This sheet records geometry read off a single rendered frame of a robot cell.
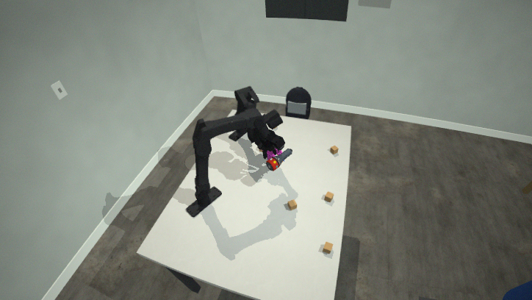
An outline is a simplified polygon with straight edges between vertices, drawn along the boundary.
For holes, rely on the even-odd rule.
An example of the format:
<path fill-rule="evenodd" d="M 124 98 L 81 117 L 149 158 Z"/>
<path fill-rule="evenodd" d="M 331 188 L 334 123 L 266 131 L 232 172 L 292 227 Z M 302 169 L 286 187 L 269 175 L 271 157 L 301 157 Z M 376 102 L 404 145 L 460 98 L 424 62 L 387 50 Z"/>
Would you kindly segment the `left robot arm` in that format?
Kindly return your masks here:
<path fill-rule="evenodd" d="M 258 96 L 255 94 L 254 90 L 252 89 L 251 86 L 248 86 L 248 87 L 244 87 L 242 89 L 239 89 L 239 90 L 236 90 L 234 92 L 234 95 L 235 95 L 235 98 L 237 100 L 237 102 L 239 102 L 240 104 L 237 103 L 237 111 L 235 113 L 238 114 L 238 113 L 241 113 L 247 109 L 250 109 L 250 108 L 256 108 L 256 103 L 259 102 L 259 98 Z M 251 98 L 254 98 L 254 100 L 251 100 Z M 245 107 L 245 109 L 244 109 Z M 237 141 L 238 139 L 240 139 L 245 133 L 248 133 L 248 139 L 252 142 L 252 143 L 255 143 L 257 146 L 261 143 L 261 140 L 259 139 L 259 136 L 258 134 L 256 133 L 256 138 L 255 138 L 255 130 L 254 129 L 251 129 L 251 128 L 248 128 L 248 129 L 238 129 L 236 131 L 234 131 L 232 134 L 229 135 L 229 138 L 234 140 L 234 141 Z"/>

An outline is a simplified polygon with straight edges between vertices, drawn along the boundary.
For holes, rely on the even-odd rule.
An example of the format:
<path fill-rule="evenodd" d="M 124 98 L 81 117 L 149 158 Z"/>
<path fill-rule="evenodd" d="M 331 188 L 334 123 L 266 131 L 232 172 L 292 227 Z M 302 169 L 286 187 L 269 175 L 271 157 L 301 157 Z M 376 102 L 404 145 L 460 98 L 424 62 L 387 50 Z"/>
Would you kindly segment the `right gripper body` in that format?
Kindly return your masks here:
<path fill-rule="evenodd" d="M 270 148 L 266 148 L 266 147 L 263 146 L 262 143 L 260 143 L 260 144 L 258 145 L 258 149 L 263 150 L 263 151 L 266 152 L 266 153 L 267 153 L 267 151 L 272 151 L 274 148 L 275 148 L 274 146 L 271 146 Z"/>

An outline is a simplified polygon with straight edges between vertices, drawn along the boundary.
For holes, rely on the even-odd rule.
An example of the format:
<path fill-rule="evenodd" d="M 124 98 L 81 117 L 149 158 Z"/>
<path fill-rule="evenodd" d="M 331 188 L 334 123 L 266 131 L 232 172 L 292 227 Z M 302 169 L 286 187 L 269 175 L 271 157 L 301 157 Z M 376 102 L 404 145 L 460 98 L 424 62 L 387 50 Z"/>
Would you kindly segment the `dark grey l-shaped nozzle body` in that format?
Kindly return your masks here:
<path fill-rule="evenodd" d="M 266 165 L 271 171 L 275 171 L 283 163 L 283 161 L 291 154 L 292 154 L 292 149 L 287 149 L 283 151 L 280 155 L 271 157 L 268 161 L 266 161 Z"/>

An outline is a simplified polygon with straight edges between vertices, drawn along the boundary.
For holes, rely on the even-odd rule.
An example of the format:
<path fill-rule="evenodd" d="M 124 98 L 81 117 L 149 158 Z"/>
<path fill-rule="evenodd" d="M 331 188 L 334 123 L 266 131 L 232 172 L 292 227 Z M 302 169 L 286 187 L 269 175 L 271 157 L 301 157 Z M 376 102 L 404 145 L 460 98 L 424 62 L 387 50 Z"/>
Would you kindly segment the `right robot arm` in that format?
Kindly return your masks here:
<path fill-rule="evenodd" d="M 212 150 L 210 143 L 211 138 L 238 129 L 251 128 L 256 131 L 264 147 L 270 148 L 271 146 L 274 146 L 278 151 L 281 151 L 284 148 L 284 139 L 283 137 L 276 135 L 275 132 L 270 129 L 274 129 L 282 123 L 281 116 L 276 110 L 272 110 L 268 114 L 262 115 L 256 108 L 251 108 L 240 114 L 214 121 L 204 121 L 203 119 L 199 119 L 193 133 L 193 148 L 195 149 L 195 154 L 197 154 L 197 156 L 195 155 L 195 183 L 197 184 L 197 189 L 195 187 L 195 197 L 197 200 L 187 207 L 186 211 L 188 211 L 192 217 L 196 217 L 197 214 L 222 195 L 222 192 L 215 186 L 210 189 L 208 172 L 209 155 Z M 268 125 L 270 129 L 268 129 Z"/>

